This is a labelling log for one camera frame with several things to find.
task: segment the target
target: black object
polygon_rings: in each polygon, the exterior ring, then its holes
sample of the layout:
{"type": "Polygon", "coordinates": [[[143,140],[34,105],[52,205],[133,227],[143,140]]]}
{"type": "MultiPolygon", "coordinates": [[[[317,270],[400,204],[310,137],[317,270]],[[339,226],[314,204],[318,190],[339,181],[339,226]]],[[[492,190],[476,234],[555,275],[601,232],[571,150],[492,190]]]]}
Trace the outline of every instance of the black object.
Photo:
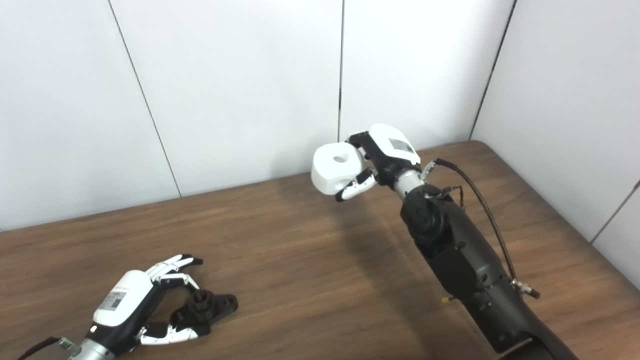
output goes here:
{"type": "MultiPolygon", "coordinates": [[[[371,160],[380,185],[394,190],[396,179],[420,164],[387,156],[369,132],[351,135],[348,143],[361,147],[371,160]]],[[[459,299],[503,360],[578,360],[527,306],[515,287],[515,270],[497,223],[480,191],[455,164],[437,159],[464,178],[487,212],[509,265],[509,278],[498,254],[449,192],[430,184],[405,192],[400,216],[415,246],[452,297],[459,299]]],[[[539,293],[529,290],[529,295],[539,293]]]]}
{"type": "Polygon", "coordinates": [[[413,189],[400,216],[444,289],[465,306],[494,351],[534,340],[536,351],[546,351],[549,359],[577,360],[529,309],[471,219],[450,197],[436,197],[438,192],[430,184],[413,189]]]}
{"type": "Polygon", "coordinates": [[[25,351],[24,354],[22,354],[20,357],[18,357],[17,360],[25,360],[27,357],[32,356],[33,354],[37,353],[38,351],[42,350],[45,347],[48,347],[49,345],[53,345],[55,343],[57,343],[60,340],[60,338],[54,338],[53,336],[49,336],[48,338],[42,340],[41,342],[37,343],[36,345],[33,345],[32,347],[29,348],[29,350],[25,351]]]}
{"type": "MultiPolygon", "coordinates": [[[[460,170],[460,168],[455,165],[454,163],[450,163],[447,160],[443,160],[440,158],[437,158],[434,163],[436,163],[436,165],[442,165],[444,167],[448,167],[449,169],[457,172],[466,182],[467,184],[469,184],[469,187],[471,188],[471,190],[473,190],[474,194],[476,195],[476,197],[478,198],[478,201],[480,202],[480,205],[482,205],[484,212],[486,213],[486,216],[489,218],[489,222],[491,223],[491,227],[493,228],[493,231],[495,232],[495,237],[498,238],[498,243],[500,244],[500,248],[502,249],[502,253],[504,254],[504,260],[507,263],[507,267],[509,268],[509,274],[511,275],[512,279],[517,279],[516,277],[516,270],[513,267],[513,262],[511,261],[511,256],[509,256],[509,250],[507,249],[507,244],[504,241],[504,238],[502,237],[502,233],[500,232],[500,228],[498,227],[498,223],[495,221],[495,218],[493,217],[493,213],[491,212],[491,209],[489,208],[489,205],[486,203],[486,200],[484,199],[484,197],[482,196],[482,194],[480,193],[480,190],[478,190],[478,188],[476,187],[476,184],[474,184],[474,182],[471,180],[471,178],[466,175],[464,173],[464,171],[460,170]]],[[[536,299],[540,298],[540,293],[538,293],[537,291],[533,290],[532,291],[532,295],[533,297],[535,297],[536,299]]]]}
{"type": "Polygon", "coordinates": [[[203,334],[208,334],[213,323],[233,314],[237,309],[238,301],[233,295],[214,295],[209,290],[196,290],[185,306],[173,312],[171,324],[178,331],[193,327],[198,336],[201,336],[199,329],[206,331],[203,334]]]}

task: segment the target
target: robotic hand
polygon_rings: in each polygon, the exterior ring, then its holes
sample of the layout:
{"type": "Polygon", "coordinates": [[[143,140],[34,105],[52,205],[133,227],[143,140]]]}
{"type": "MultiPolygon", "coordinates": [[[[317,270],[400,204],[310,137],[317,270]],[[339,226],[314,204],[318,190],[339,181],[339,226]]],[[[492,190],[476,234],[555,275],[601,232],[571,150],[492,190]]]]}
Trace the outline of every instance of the robotic hand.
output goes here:
{"type": "Polygon", "coordinates": [[[522,295],[540,294],[518,281],[493,216],[473,182],[458,167],[437,159],[424,170],[404,134],[375,124],[345,143],[316,151],[311,178],[316,188],[337,201],[348,200],[375,184],[388,186],[403,201],[400,216],[429,267],[452,296],[467,309],[496,353],[505,360],[577,360],[572,351],[529,309],[522,295]],[[370,160],[372,167],[364,168],[370,160]],[[510,274],[500,257],[464,210],[453,202],[451,188],[426,180],[437,165],[467,180],[487,211],[510,274]]]}
{"type": "Polygon", "coordinates": [[[214,295],[201,290],[190,275],[180,272],[202,260],[176,255],[151,266],[146,272],[128,271],[93,314],[93,324],[77,346],[62,338],[58,344],[69,360],[112,360],[138,345],[164,345],[192,340],[211,331],[210,326],[238,308],[233,295],[214,295]],[[191,296],[176,310],[170,323],[147,323],[170,289],[186,287],[191,296]]]}

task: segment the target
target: cable connector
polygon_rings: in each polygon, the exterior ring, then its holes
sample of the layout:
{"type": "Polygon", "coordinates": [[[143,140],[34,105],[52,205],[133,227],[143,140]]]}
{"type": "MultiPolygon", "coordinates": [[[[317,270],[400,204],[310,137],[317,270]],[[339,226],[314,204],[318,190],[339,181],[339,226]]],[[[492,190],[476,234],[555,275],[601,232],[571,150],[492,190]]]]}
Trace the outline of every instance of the cable connector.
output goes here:
{"type": "Polygon", "coordinates": [[[70,357],[76,356],[80,354],[80,347],[76,345],[73,341],[67,338],[61,338],[58,340],[58,345],[66,352],[69,353],[70,357]]]}
{"type": "Polygon", "coordinates": [[[522,281],[513,279],[511,280],[511,285],[513,285],[513,287],[516,288],[516,290],[518,290],[521,294],[528,295],[534,299],[540,299],[541,293],[522,281]]]}
{"type": "Polygon", "coordinates": [[[435,167],[436,167],[436,163],[434,161],[428,163],[427,166],[424,167],[424,170],[422,170],[422,172],[420,173],[420,176],[419,176],[420,180],[426,183],[427,176],[429,176],[429,174],[433,171],[435,167]]]}

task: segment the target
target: black robotic forearm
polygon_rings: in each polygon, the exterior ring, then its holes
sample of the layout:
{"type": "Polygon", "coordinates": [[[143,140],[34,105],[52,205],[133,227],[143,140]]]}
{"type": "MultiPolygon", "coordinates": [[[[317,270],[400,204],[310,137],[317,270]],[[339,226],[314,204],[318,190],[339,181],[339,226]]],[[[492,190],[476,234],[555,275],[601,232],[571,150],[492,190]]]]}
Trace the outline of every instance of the black robotic forearm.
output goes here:
{"type": "MultiPolygon", "coordinates": [[[[334,147],[335,154],[327,149],[317,152],[317,166],[314,155],[312,180],[319,190],[329,193],[332,186],[340,185],[342,188],[335,193],[335,198],[344,201],[367,191],[375,183],[388,186],[403,200],[400,216],[427,264],[444,289],[465,306],[503,360],[578,360],[524,302],[522,293],[533,297],[539,294],[512,279],[515,271],[506,245],[486,202],[466,174],[442,159],[432,161],[421,170],[420,157],[404,134],[383,124],[353,134],[346,142],[355,150],[349,152],[338,145],[334,147]],[[342,167],[332,165],[332,157],[335,156],[335,160],[360,155],[370,160],[372,167],[362,170],[347,186],[341,185],[342,179],[336,174],[341,174],[342,167]],[[476,193],[499,237],[509,273],[471,219],[453,202],[449,196],[451,191],[426,183],[436,165],[457,171],[476,193]]],[[[351,172],[345,171],[345,174],[351,176],[351,172]]]]}
{"type": "Polygon", "coordinates": [[[529,309],[500,257],[471,219],[441,189],[424,184],[403,200],[400,215],[415,245],[442,283],[460,300],[494,351],[509,360],[577,360],[529,309]]]}

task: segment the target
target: qr code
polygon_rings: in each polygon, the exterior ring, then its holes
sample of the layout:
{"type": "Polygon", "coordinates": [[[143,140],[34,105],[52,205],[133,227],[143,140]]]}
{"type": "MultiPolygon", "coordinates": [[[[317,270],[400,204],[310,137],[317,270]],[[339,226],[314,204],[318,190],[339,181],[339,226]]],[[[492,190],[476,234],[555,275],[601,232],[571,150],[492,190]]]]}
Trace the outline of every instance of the qr code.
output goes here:
{"type": "Polygon", "coordinates": [[[123,291],[110,292],[109,295],[107,295],[107,297],[104,298],[104,300],[102,301],[98,309],[106,310],[106,311],[116,311],[116,309],[122,302],[122,299],[124,299],[125,295],[127,295],[127,293],[123,291]]]}
{"type": "Polygon", "coordinates": [[[411,148],[411,145],[407,144],[406,142],[404,142],[402,140],[391,139],[391,138],[389,138],[389,141],[391,142],[391,146],[393,146],[394,149],[402,150],[402,151],[406,151],[406,152],[410,152],[412,154],[415,154],[415,151],[413,151],[413,149],[411,148]]]}

